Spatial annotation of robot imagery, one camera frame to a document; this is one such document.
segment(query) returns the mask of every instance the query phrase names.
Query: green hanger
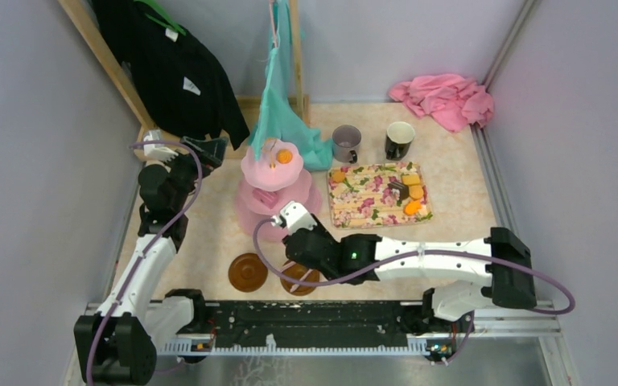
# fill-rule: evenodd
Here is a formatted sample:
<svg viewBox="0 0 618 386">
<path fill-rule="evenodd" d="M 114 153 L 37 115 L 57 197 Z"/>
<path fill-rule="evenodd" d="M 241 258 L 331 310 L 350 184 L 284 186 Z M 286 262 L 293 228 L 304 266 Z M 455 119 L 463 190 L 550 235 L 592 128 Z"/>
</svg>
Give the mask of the green hanger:
<svg viewBox="0 0 618 386">
<path fill-rule="evenodd" d="M 186 35 L 186 31 L 183 29 L 183 27 L 181 27 L 178 23 L 176 23 L 174 20 L 172 20 L 169 15 L 167 14 L 167 12 L 165 12 L 165 10 L 157 3 L 155 2 L 155 0 L 134 0 L 134 2 L 142 2 L 144 4 L 147 4 L 150 8 L 152 8 L 155 12 L 157 12 L 157 14 L 160 15 L 161 18 L 165 19 L 167 21 L 167 23 L 169 23 L 169 25 L 167 25 L 165 22 L 163 22 L 162 20 L 151 16 L 149 14 L 146 14 L 146 17 L 154 22 L 156 22 L 157 24 L 159 24 L 162 27 L 165 28 L 169 28 L 173 31 L 177 31 L 179 32 L 181 35 Z"/>
</svg>

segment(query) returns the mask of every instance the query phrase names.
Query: gray mug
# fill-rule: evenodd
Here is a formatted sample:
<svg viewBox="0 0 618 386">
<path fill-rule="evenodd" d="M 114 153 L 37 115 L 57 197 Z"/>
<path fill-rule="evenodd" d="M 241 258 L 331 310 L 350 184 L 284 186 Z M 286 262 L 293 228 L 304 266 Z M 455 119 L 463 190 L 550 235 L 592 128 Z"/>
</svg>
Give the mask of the gray mug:
<svg viewBox="0 0 618 386">
<path fill-rule="evenodd" d="M 342 125 L 332 132 L 332 156 L 345 163 L 356 163 L 361 144 L 361 131 L 352 125 Z"/>
</svg>

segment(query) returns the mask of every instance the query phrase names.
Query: hanging towel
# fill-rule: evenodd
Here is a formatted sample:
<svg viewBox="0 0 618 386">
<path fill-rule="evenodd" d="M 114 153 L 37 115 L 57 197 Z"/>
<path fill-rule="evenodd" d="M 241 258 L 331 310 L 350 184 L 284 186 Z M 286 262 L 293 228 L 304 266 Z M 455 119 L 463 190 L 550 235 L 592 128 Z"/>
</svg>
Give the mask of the hanging towel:
<svg viewBox="0 0 618 386">
<path fill-rule="evenodd" d="M 332 163 L 332 140 L 321 141 L 319 129 L 310 129 L 290 107 L 288 84 L 291 74 L 290 7 L 286 0 L 274 4 L 274 24 L 278 47 L 274 46 L 270 32 L 269 63 L 266 66 L 266 86 L 262 93 L 259 120 L 250 145 L 255 158 L 262 154 L 267 138 L 280 138 L 292 142 L 304 159 L 307 170 L 326 170 Z"/>
<path fill-rule="evenodd" d="M 473 78 L 456 74 L 418 76 L 395 84 L 389 97 L 417 117 L 431 115 L 444 129 L 458 133 L 468 124 L 485 127 L 494 115 L 494 100 Z"/>
<path fill-rule="evenodd" d="M 229 134 L 233 148 L 249 136 L 229 78 L 216 57 L 155 0 L 92 0 L 110 51 L 126 64 L 160 129 L 204 140 Z"/>
</svg>

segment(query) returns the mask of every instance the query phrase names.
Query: black mug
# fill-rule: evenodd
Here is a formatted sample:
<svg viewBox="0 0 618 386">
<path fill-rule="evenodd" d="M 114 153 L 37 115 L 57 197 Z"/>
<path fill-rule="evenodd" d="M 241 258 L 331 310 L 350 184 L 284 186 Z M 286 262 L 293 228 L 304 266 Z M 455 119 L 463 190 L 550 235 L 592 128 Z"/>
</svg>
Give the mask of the black mug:
<svg viewBox="0 0 618 386">
<path fill-rule="evenodd" d="M 415 138 L 415 129 L 406 122 L 394 122 L 387 128 L 385 139 L 385 157 L 390 161 L 399 161 L 409 152 Z"/>
</svg>

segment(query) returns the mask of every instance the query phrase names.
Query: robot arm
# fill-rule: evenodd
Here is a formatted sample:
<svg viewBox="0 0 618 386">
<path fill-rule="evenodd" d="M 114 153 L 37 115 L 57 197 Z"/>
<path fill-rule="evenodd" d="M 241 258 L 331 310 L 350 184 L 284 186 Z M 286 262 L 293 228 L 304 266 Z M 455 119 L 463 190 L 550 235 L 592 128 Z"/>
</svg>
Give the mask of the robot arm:
<svg viewBox="0 0 618 386">
<path fill-rule="evenodd" d="M 159 131 L 151 131 L 147 141 L 159 140 Z M 202 166 L 202 177 L 221 165 L 226 138 L 197 141 L 184 137 L 182 143 L 193 149 Z M 127 269 L 112 293 L 94 315 L 83 315 L 74 327 L 77 354 L 84 381 L 85 369 L 98 331 L 101 337 L 92 366 L 95 381 L 108 384 L 146 384 L 153 375 L 157 359 L 156 347 L 168 339 L 196 315 L 194 290 L 177 289 L 148 313 L 148 306 L 164 270 L 174 259 L 186 236 L 188 218 L 180 216 L 162 233 L 151 247 L 149 243 L 182 211 L 194 191 L 198 170 L 190 154 L 180 154 L 166 146 L 146 145 L 146 156 L 169 167 L 154 164 L 138 175 L 141 225 L 138 240 Z"/>
<path fill-rule="evenodd" d="M 327 279 L 356 272 L 377 261 L 402 253 L 411 257 L 385 263 L 348 281 L 386 281 L 400 277 L 446 278 L 450 285 L 431 289 L 424 300 L 434 318 L 455 321 L 464 314 L 493 305 L 531 309 L 536 306 L 534 279 L 469 257 L 425 254 L 426 250 L 452 250 L 494 256 L 531 268 L 529 249 L 506 228 L 492 228 L 486 239 L 455 243 L 424 243 L 395 240 L 378 235 L 354 234 L 336 241 L 325 227 L 301 204 L 288 203 L 274 225 L 287 228 L 283 239 L 288 259 L 318 269 Z"/>
</svg>

